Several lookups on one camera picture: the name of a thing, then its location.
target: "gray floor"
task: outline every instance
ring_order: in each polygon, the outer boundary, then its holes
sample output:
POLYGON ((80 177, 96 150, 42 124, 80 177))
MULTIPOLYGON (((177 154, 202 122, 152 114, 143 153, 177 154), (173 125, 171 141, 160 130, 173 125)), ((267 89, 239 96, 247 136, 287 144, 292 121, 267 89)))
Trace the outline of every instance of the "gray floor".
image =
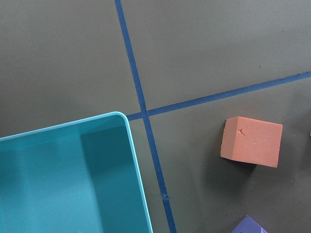
MULTIPOLYGON (((147 109, 311 70, 311 2, 123 1, 147 109)), ((311 229, 311 78, 150 117, 179 233, 311 229), (279 167, 220 158, 225 120, 284 125, 279 167)), ((140 112, 114 1, 0 2, 0 136, 140 112)), ((155 233, 168 233, 142 119, 130 122, 155 233)))

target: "plastic bin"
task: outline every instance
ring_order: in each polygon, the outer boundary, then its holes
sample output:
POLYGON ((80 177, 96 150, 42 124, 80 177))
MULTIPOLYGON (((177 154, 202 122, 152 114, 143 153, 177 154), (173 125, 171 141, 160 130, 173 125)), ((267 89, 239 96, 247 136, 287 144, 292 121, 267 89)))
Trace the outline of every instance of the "plastic bin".
POLYGON ((126 116, 0 138, 0 232, 151 233, 126 116))

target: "foam block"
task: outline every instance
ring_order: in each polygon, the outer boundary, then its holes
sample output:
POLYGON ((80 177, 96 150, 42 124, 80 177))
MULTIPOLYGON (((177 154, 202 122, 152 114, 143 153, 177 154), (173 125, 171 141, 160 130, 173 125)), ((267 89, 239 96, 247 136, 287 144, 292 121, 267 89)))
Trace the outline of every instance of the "foam block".
POLYGON ((267 233, 250 216, 246 216, 231 233, 267 233))
POLYGON ((283 126, 245 117, 225 124, 221 157, 235 161, 277 167, 283 126))

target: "blue tape line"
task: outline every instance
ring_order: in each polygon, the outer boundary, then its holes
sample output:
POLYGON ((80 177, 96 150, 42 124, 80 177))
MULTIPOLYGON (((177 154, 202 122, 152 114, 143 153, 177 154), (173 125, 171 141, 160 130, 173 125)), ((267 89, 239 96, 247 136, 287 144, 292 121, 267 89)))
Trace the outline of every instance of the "blue tape line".
MULTIPOLYGON (((170 232, 176 233, 177 231, 176 231, 176 226, 175 226, 175 222, 174 222, 174 218, 173 218, 173 214, 172 214, 172 209, 171 209, 170 201, 168 198, 168 194, 167 194, 167 190, 166 190, 166 186, 165 186, 165 182, 164 182, 164 177, 163 177, 163 173, 162 173, 162 168, 161 168, 159 156, 158 156, 158 153, 156 150, 155 138, 154 138, 152 128, 151 128, 151 124, 150 124, 150 120, 149 120, 149 117, 147 114, 145 98, 144 98, 144 94, 143 94, 140 79, 139 79, 139 74, 138 74, 138 70, 137 70, 137 66, 136 66, 136 62, 135 62, 135 58, 134 58, 134 53, 133 53, 133 49, 132 49, 130 36, 129 36, 127 26, 126 26, 126 21, 125 21, 125 17, 124 17, 124 13, 123 13, 121 0, 115 0, 115 4, 116 4, 119 22, 120 22, 120 26, 121 26, 121 30, 122 30, 122 35, 123 35, 123 39, 124 39, 124 43, 125 43, 125 47, 126 47, 126 52, 127 52, 127 56, 129 59, 129 63, 130 63, 130 67, 131 67, 131 71, 132 71, 132 75, 133 75, 133 79, 134 79, 134 84, 135 84, 135 88, 136 88, 136 92, 137 92, 137 96, 138 96, 138 101, 139 101, 140 110, 141 110, 140 114, 141 114, 143 121, 144 121, 145 129, 146 129, 146 133, 147 133, 147 138, 148 138, 148 143, 149 143, 149 147, 150 147, 150 151, 151 151, 151 156, 152 156, 152 160, 153 160, 154 167, 155 167, 156 178, 157 178, 159 188, 160 188, 160 192, 162 195, 162 201, 163 201, 163 205, 164 205, 164 210, 165 210, 167 222, 169 225, 170 232)), ((138 116, 136 114, 133 114, 133 115, 129 115, 129 117, 131 118, 131 117, 137 117, 138 116)))
POLYGON ((142 118, 142 114, 141 113, 133 113, 133 114, 127 115, 126 117, 127 117, 127 119, 129 121, 137 120, 137 119, 141 119, 142 118))
POLYGON ((162 196, 166 219, 167 219, 167 222, 170 228, 170 232, 176 233, 177 232, 176 226, 175 226, 175 222, 174 222, 174 218, 173 218, 173 214, 171 210, 170 200, 169 200, 165 182, 164 182, 164 177, 163 177, 161 164, 160 164, 159 156, 158 156, 157 149, 156 149, 156 143, 155 143, 154 134, 151 128, 150 120, 148 117, 144 117, 143 121, 144 121, 146 132, 147 132, 147 138, 148 138, 148 143, 149 143, 149 147, 151 151, 151 156, 152 156, 154 166, 155 166, 156 178, 157 178, 157 181, 160 187, 160 192, 162 196))
POLYGON ((237 95, 245 94, 247 92, 257 91, 257 90, 265 89, 268 87, 277 86, 277 85, 281 85, 281 84, 285 84, 285 83, 290 83, 290 82, 294 82, 294 81, 298 81, 298 80, 306 79, 306 78, 310 78, 310 77, 311 77, 311 71, 306 72, 306 73, 302 73, 302 74, 292 75, 292 76, 282 78, 282 79, 267 81, 264 83, 246 86, 246 87, 234 89, 231 91, 225 91, 225 92, 210 95, 210 96, 205 96, 205 97, 201 97, 201 98, 197 98, 197 99, 193 99, 193 100, 188 100, 188 101, 184 101, 184 102, 180 102, 180 103, 167 105, 164 107, 151 109, 148 111, 148 115, 154 116, 154 115, 158 115, 161 113, 166 113, 166 112, 170 112, 170 111, 174 111, 174 110, 178 110, 178 109, 182 109, 182 108, 187 108, 187 107, 191 107, 191 106, 198 105, 201 103, 207 103, 207 102, 211 102, 211 101, 215 101, 215 100, 220 100, 220 99, 228 98, 231 96, 237 96, 237 95))
POLYGON ((124 43, 125 43, 125 48, 126 48, 128 60, 129 60, 132 75, 134 78, 134 84, 135 84, 135 88, 136 88, 136 92, 137 92, 137 96, 138 96, 140 109, 142 112, 146 112, 145 98, 144 98, 144 94, 143 94, 143 91, 141 88, 139 74, 137 71, 137 66, 136 66, 136 61, 135 61, 135 57, 134 57, 134 53, 133 53, 133 49, 132 49, 130 35, 128 33, 127 26, 126 26, 126 21, 125 21, 125 17, 124 17, 124 13, 123 13, 121 0, 115 0, 115 4, 116 4, 116 8, 117 8, 117 13, 118 13, 118 17, 119 17, 119 22, 120 22, 120 26, 121 26, 121 30, 122 30, 122 35, 123 35, 123 39, 124 39, 124 43))

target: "purple foam block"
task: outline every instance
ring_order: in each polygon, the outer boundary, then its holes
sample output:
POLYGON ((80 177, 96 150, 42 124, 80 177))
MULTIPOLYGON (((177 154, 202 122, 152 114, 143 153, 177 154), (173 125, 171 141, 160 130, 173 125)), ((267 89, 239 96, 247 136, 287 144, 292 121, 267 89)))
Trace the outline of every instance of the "purple foam block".
POLYGON ((231 233, 267 233, 250 216, 246 216, 231 233))

